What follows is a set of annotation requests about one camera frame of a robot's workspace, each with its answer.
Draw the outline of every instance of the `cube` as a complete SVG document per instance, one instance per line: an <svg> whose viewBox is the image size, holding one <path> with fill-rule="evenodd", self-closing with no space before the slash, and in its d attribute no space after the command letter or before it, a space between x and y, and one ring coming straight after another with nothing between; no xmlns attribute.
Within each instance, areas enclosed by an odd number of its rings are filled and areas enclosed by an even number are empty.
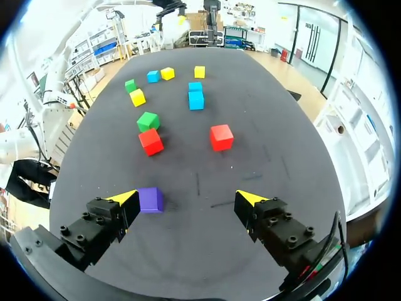
<svg viewBox="0 0 401 301"><path fill-rule="evenodd" d="M142 213L162 213L163 194L157 187L139 188L139 204Z"/></svg>
<svg viewBox="0 0 401 301"><path fill-rule="evenodd" d="M160 72L158 70L149 71L147 78L149 83L157 83L160 80Z"/></svg>
<svg viewBox="0 0 401 301"><path fill-rule="evenodd" d="M130 97L135 107L139 107L146 102L145 95L141 89L136 89L135 91L131 92Z"/></svg>
<svg viewBox="0 0 401 301"><path fill-rule="evenodd" d="M127 90L128 94L130 94L131 92L134 92L137 89L135 80L129 80L129 81L125 82L125 89Z"/></svg>
<svg viewBox="0 0 401 301"><path fill-rule="evenodd" d="M230 149L234 142L234 136L227 124L211 127L210 138L215 152Z"/></svg>
<svg viewBox="0 0 401 301"><path fill-rule="evenodd" d="M162 78L164 80L171 80L172 78L175 77L174 74L174 69L173 68L164 68L163 70L160 71L162 74Z"/></svg>
<svg viewBox="0 0 401 301"><path fill-rule="evenodd" d="M145 112L138 119L137 125L141 133L146 132L150 129L157 130L160 127L159 116L154 113Z"/></svg>
<svg viewBox="0 0 401 301"><path fill-rule="evenodd" d="M195 66L195 78L205 78L205 66Z"/></svg>
<svg viewBox="0 0 401 301"><path fill-rule="evenodd" d="M139 134L138 137L146 155L149 157L164 150L162 139L160 139L160 136L155 129L147 130L146 132Z"/></svg>
<svg viewBox="0 0 401 301"><path fill-rule="evenodd" d="M203 110L205 107L205 98L200 91L188 92L188 101L190 110Z"/></svg>
<svg viewBox="0 0 401 301"><path fill-rule="evenodd" d="M188 91L189 92L196 92L196 91L201 91L203 92L203 87L202 83L188 83Z"/></svg>

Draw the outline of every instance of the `green cube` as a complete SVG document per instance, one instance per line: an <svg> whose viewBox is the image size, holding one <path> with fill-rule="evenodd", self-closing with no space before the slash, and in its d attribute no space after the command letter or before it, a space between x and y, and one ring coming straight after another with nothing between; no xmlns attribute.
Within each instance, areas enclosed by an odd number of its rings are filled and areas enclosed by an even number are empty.
<svg viewBox="0 0 401 301"><path fill-rule="evenodd" d="M137 121L139 131L146 132L150 129L157 130L160 127L159 116L154 113L145 112Z"/></svg>
<svg viewBox="0 0 401 301"><path fill-rule="evenodd" d="M125 89L127 90L128 94L134 92L137 89L135 80L129 80L125 82Z"/></svg>

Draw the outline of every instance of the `yellow cube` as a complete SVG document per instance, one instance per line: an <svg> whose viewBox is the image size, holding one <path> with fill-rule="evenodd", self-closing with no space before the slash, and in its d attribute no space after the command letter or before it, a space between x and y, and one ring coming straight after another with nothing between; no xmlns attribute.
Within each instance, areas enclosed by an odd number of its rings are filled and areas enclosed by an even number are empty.
<svg viewBox="0 0 401 301"><path fill-rule="evenodd" d="M139 107L146 102L145 95L141 89L136 89L130 93L130 97L134 106Z"/></svg>
<svg viewBox="0 0 401 301"><path fill-rule="evenodd" d="M164 80L171 80L172 78L175 77L174 69L170 67L164 68L163 70L160 71L160 73L162 74L162 78Z"/></svg>
<svg viewBox="0 0 401 301"><path fill-rule="evenodd" d="M195 66L195 78L205 78L205 66Z"/></svg>

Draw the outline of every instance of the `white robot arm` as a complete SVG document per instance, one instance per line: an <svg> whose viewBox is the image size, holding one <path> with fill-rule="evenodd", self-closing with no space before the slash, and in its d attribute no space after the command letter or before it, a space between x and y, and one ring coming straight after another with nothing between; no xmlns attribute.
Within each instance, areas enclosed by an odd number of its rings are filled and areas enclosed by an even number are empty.
<svg viewBox="0 0 401 301"><path fill-rule="evenodd" d="M81 12L55 50L46 79L43 103L35 98L23 76L18 60L17 45L13 36L10 36L8 53L11 67L25 91L28 107L34 117L32 120L26 120L27 126L22 129L0 133L0 164L40 156L45 159L52 154L59 136L73 113L70 106L76 105L72 95L63 93L65 72L71 54L71 48L67 46L67 43L91 10L102 2L103 0L93 1Z"/></svg>

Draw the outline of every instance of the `red container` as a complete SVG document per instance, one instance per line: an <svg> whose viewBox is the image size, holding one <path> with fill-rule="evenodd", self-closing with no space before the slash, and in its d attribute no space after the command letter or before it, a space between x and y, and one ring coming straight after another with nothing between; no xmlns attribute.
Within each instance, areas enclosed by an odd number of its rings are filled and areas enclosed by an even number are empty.
<svg viewBox="0 0 401 301"><path fill-rule="evenodd" d="M282 61L287 61L287 57L288 57L288 51L283 49L283 52L281 53L281 58L280 60Z"/></svg>

